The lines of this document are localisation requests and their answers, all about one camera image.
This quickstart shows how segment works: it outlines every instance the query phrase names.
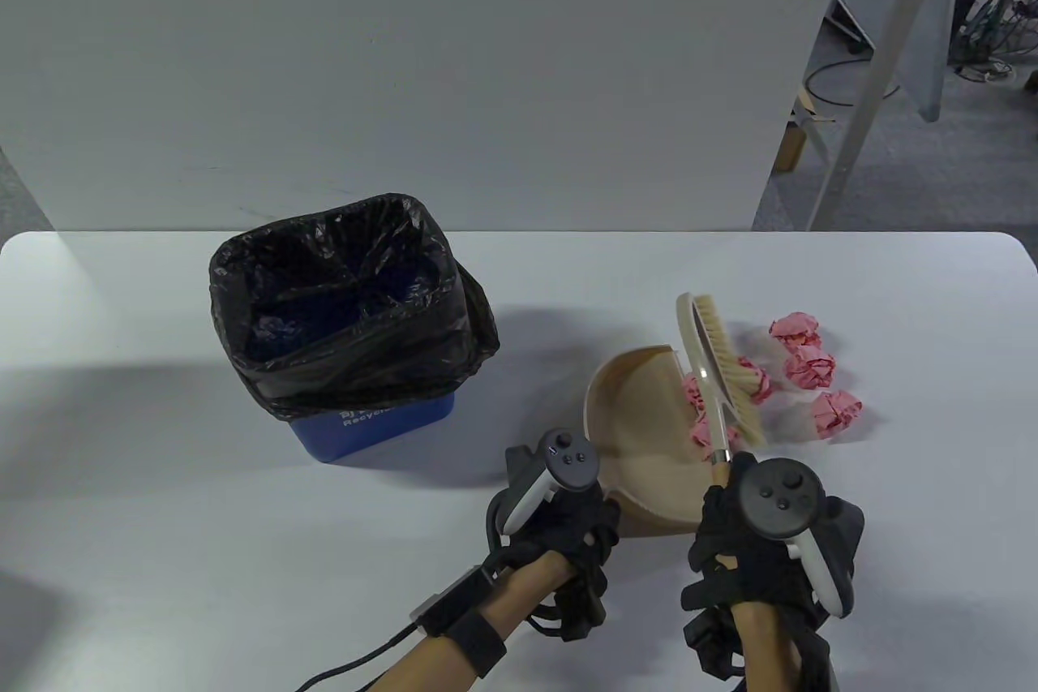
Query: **black glove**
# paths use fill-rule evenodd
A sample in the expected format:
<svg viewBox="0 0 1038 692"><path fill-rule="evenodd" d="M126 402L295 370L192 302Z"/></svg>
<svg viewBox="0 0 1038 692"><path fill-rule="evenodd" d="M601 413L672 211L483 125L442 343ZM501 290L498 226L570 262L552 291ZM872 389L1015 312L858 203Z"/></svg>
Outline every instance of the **black glove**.
<svg viewBox="0 0 1038 692"><path fill-rule="evenodd" d="M703 574L703 581L685 587L681 607L698 611L716 605L770 603L819 618L811 583L800 562L790 559L782 541L758 535L742 517L739 481L755 465L755 455L737 453L732 460L728 487L707 490L703 498L703 522L688 550L688 564ZM717 555L735 557L736 570L725 568L716 560Z"/></svg>
<svg viewBox="0 0 1038 692"><path fill-rule="evenodd" d="M733 655L742 654L742 645L731 607L771 604L800 655L798 689L828 692L829 645L817 634L827 614L814 603L803 566L790 559L786 545L754 532L739 507L739 481L756 465L753 454L737 453L728 487L711 487L703 498L703 522L688 550L688 564L703 574L703 581L682 590L681 607L704 610L685 627L685 641L707 673L721 680L741 675L732 662ZM736 570L722 565L716 555L735 557ZM744 689L745 683L737 688Z"/></svg>
<svg viewBox="0 0 1038 692"><path fill-rule="evenodd" d="M619 503L605 500L597 483L583 492L559 490L551 502L541 503L522 529L511 536L511 544L501 548L493 527L499 498L500 495L494 498L487 515L491 554L484 565L496 571L515 569L529 564L545 552L562 554L576 569L577 575L555 593L554 606L542 605L534 612L539 618L561 621L561 627L545 628L535 621L530 625L566 641L586 637L592 628L605 620L600 599L608 581L602 565L620 541L617 531Z"/></svg>

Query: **white wall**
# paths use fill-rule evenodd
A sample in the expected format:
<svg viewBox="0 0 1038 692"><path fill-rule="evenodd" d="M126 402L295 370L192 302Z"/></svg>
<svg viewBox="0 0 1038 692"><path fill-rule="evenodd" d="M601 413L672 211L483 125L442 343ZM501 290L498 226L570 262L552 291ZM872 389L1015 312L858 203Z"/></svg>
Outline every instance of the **white wall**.
<svg viewBox="0 0 1038 692"><path fill-rule="evenodd" d="M826 1L0 0L0 146L60 229L747 227Z"/></svg>

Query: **hand brush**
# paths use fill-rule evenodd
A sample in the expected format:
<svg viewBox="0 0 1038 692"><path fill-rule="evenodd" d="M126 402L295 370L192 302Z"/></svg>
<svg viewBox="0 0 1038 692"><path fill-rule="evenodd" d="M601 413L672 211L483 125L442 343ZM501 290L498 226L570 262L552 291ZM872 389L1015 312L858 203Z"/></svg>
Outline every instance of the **hand brush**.
<svg viewBox="0 0 1038 692"><path fill-rule="evenodd" d="M728 428L738 428L750 446L765 443L761 416L753 403L760 380L739 364L712 298L685 293L679 296L677 309L678 328L705 404L714 477L723 485L732 458Z"/></svg>

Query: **crumpled paper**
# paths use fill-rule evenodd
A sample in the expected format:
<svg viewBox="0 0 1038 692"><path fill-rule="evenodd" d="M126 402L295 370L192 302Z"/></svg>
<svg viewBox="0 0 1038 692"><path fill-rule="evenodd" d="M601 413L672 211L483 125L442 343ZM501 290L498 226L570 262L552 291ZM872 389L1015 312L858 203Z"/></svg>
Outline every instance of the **crumpled paper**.
<svg viewBox="0 0 1038 692"><path fill-rule="evenodd" d="M688 399L690 406L694 406L695 410L702 414L706 404L703 402L703 392L700 392L699 382L695 381L695 377L692 373L685 377L685 380L681 383L681 388L685 390L685 399Z"/></svg>
<svg viewBox="0 0 1038 692"><path fill-rule="evenodd" d="M739 358L739 364L744 366L744 368L749 368L750 370L754 370L754 372L757 373L760 384L757 387L757 391L754 392L754 394L749 395L749 399L753 399L755 406L760 406L760 404L764 403L765 399L768 399L769 396L774 394L775 388L774 385L771 384L771 377L769 377L767 372L764 371L764 368L762 368L762 366L755 365L753 362L749 361L749 359L746 359L745 357Z"/></svg>
<svg viewBox="0 0 1038 692"><path fill-rule="evenodd" d="M787 351L797 347L822 348L822 336L818 333L818 319L803 310L771 322L768 334L778 340Z"/></svg>
<svg viewBox="0 0 1038 692"><path fill-rule="evenodd" d="M837 359L819 347L794 347L784 366L786 378L800 389L831 387Z"/></svg>
<svg viewBox="0 0 1038 692"><path fill-rule="evenodd" d="M707 421L706 414L700 415L699 420L689 430L689 437L692 439L692 443L703 447L703 459L710 459L713 453L713 445L710 443L710 422ZM728 428L728 445L732 451L742 450L742 436L739 435L737 427Z"/></svg>
<svg viewBox="0 0 1038 692"><path fill-rule="evenodd" d="M851 392L821 392L811 404L818 436L828 440L843 433L862 414L862 402Z"/></svg>

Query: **beige dustpan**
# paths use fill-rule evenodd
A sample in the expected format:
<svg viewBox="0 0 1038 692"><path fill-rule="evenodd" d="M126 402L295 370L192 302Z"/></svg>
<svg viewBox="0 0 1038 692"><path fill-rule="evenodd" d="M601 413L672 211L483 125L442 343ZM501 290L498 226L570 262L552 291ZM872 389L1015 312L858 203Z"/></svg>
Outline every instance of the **beige dustpan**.
<svg viewBox="0 0 1038 692"><path fill-rule="evenodd" d="M621 534L694 532L710 463L689 439L695 409L685 399L678 354L638 348L609 359L584 397L584 435L601 458L599 481L623 509Z"/></svg>

